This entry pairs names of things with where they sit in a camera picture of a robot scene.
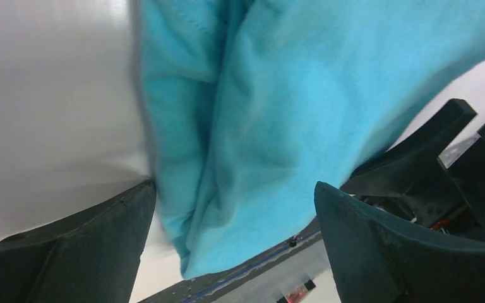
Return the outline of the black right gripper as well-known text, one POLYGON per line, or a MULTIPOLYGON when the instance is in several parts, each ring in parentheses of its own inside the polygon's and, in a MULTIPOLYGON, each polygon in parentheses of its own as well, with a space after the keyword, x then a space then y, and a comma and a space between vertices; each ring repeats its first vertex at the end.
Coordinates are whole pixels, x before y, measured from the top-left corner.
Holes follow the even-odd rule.
POLYGON ((476 115, 465 100, 447 101, 409 137, 359 166, 340 189, 416 225, 485 242, 485 125, 449 167, 438 160, 431 170, 476 115))

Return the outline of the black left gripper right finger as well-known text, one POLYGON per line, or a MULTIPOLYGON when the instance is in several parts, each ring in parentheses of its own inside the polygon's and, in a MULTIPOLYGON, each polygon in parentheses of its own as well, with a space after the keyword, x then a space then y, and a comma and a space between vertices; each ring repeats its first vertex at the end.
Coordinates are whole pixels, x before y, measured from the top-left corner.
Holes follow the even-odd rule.
POLYGON ((342 302, 485 302, 485 242, 418 226, 324 182, 314 203, 342 302))

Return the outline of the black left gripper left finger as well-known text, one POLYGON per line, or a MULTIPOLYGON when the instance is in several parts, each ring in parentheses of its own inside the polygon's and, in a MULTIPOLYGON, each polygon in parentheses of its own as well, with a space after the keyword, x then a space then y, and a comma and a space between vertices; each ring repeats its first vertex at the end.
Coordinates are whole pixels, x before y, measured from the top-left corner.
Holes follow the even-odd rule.
POLYGON ((156 199, 144 181, 0 241, 0 302, 128 302, 156 199))

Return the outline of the turquoise polo shirt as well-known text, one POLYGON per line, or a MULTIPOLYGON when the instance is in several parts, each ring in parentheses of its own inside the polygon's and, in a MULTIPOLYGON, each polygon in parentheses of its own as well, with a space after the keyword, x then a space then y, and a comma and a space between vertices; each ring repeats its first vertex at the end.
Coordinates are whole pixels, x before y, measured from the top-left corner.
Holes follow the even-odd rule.
POLYGON ((142 1, 159 217, 187 280, 304 229, 485 60, 485 1, 142 1))

